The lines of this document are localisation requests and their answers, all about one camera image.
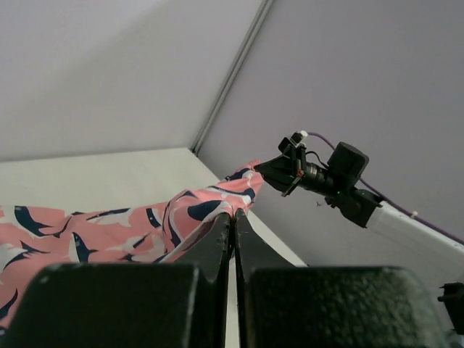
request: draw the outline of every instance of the shark print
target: shark print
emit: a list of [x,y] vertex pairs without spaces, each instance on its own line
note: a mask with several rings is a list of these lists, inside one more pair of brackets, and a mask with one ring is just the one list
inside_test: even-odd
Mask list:
[[60,262],[173,262],[201,243],[216,216],[248,211],[264,183],[253,169],[257,164],[214,186],[186,189],[143,207],[78,212],[0,206],[0,340],[40,268]]

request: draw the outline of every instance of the gray wall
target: gray wall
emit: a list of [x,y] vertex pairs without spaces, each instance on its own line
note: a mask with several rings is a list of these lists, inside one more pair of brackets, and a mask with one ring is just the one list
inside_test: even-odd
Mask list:
[[[294,131],[319,132],[368,154],[377,189],[464,237],[463,18],[461,0],[277,0],[200,158],[222,176],[274,158]],[[433,294],[450,281],[317,199],[265,186],[254,211],[313,265],[401,265]]]
[[0,161],[190,146],[259,5],[0,1]]

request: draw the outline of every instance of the table surface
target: table surface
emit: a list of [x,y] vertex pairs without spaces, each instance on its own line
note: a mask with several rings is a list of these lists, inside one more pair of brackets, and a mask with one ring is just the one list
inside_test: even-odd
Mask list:
[[[0,204],[68,212],[136,207],[167,201],[219,179],[188,149],[166,149],[0,163]],[[274,250],[305,265],[253,212],[250,223]],[[231,261],[225,346],[239,346],[236,270]]]

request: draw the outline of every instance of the wall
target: wall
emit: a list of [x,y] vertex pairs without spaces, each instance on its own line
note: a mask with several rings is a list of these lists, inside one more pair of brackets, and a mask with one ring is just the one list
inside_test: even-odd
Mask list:
[[[464,2],[276,1],[199,156],[217,174],[278,155],[305,129],[370,156],[364,178],[464,237]],[[324,160],[317,138],[308,147]],[[314,194],[266,186],[255,212],[312,265],[401,265],[433,295],[446,274]]]
[[190,146],[259,0],[0,3],[0,161]]

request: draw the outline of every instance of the vertical metal pole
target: vertical metal pole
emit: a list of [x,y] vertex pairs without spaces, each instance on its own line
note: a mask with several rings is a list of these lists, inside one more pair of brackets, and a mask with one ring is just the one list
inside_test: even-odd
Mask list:
[[243,65],[244,60],[247,57],[248,52],[251,49],[254,40],[256,39],[256,36],[260,31],[260,28],[265,18],[267,17],[268,12],[273,3],[274,0],[263,0],[260,5],[260,8],[257,11],[257,14],[254,16],[252,25],[248,29],[248,32],[245,35],[245,39],[241,43],[240,49],[237,52],[235,58],[233,59],[232,65],[229,68],[229,71],[227,72],[225,80],[223,81],[223,84],[220,87],[220,90],[217,93],[214,102],[212,103],[212,106],[207,114],[206,120],[204,121],[203,126],[197,134],[195,141],[191,147],[191,151],[196,156],[198,156],[198,153],[204,143],[206,136],[208,135],[211,129],[212,124],[218,117],[220,108],[222,107],[224,100],[227,97],[228,92],[230,91],[232,84],[235,81],[235,78],[239,73],[239,70]]

